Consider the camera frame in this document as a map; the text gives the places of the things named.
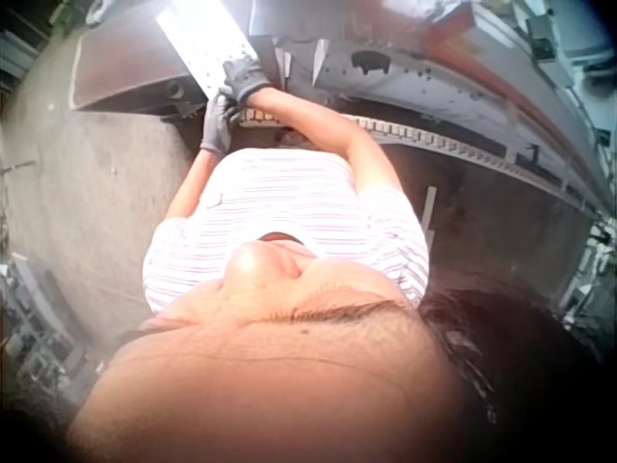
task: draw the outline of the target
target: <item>concrete floor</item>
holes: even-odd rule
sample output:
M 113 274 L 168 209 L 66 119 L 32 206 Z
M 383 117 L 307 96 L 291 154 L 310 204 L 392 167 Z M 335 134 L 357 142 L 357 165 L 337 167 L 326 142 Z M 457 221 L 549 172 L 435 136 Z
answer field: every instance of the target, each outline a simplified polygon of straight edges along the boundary
M 76 35 L 53 41 L 5 108 L 2 164 L 36 165 L 5 175 L 3 199 L 12 250 L 53 272 L 94 343 L 104 345 L 149 314 L 143 258 L 194 153 L 155 117 L 70 112 L 76 43 Z M 434 278 L 479 270 L 548 297 L 563 290 L 589 219 L 484 168 L 421 150 L 388 152 L 418 213 L 426 188 L 438 187 Z
M 158 118 L 68 110 L 78 37 L 54 40 L 5 108 L 2 164 L 13 251 L 46 265 L 95 343 L 148 316 L 151 234 L 190 153 Z

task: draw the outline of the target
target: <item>hand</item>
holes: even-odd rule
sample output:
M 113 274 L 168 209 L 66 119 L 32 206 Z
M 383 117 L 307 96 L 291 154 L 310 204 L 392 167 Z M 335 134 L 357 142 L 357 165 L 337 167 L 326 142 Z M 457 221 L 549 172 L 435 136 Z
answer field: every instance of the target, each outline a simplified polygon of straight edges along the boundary
M 247 104 L 249 97 L 272 84 L 263 73 L 258 60 L 245 56 L 240 60 L 225 61 L 223 69 L 227 79 L 225 84 L 230 87 L 230 95 L 242 104 Z
M 222 89 L 208 101 L 203 118 L 201 149 L 220 157 L 225 156 L 231 145 L 231 130 L 240 119 L 240 106 L 225 95 L 230 90 Z

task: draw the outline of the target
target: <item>metal sheet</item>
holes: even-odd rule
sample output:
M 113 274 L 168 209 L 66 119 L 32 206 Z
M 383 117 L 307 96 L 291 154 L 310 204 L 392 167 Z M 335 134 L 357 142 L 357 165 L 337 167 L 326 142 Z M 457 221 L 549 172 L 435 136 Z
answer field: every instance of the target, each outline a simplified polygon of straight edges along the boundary
M 515 153 L 529 160 L 532 158 L 529 146 L 537 145 L 541 148 L 539 166 L 562 178 L 565 160 L 550 144 L 550 137 L 543 138 L 534 131 L 530 120 L 523 115 L 516 128 L 513 127 L 509 119 L 516 108 L 505 99 L 449 69 L 393 52 L 389 54 L 392 61 L 388 74 L 375 70 L 364 75 L 359 68 L 352 68 L 350 59 L 355 51 L 364 49 L 367 47 L 351 42 L 321 41 L 314 61 L 321 64 L 313 69 L 315 86 L 403 106 L 456 123 L 504 147 L 511 146 Z M 323 54 L 323 59 L 318 59 L 319 54 Z M 592 204 L 601 205 L 580 176 L 573 174 L 570 183 Z

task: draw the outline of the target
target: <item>striped shirt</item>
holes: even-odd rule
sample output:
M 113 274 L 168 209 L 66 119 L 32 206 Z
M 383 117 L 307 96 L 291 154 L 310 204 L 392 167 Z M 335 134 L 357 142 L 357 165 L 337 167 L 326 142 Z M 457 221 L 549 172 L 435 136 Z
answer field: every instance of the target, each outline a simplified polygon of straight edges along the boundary
M 320 258 L 385 274 L 414 306 L 424 294 L 428 251 L 404 193 L 376 186 L 358 194 L 351 168 L 335 154 L 246 149 L 219 163 L 191 217 L 156 228 L 144 261 L 151 309 L 222 278 L 238 246 L 269 232 L 294 236 Z

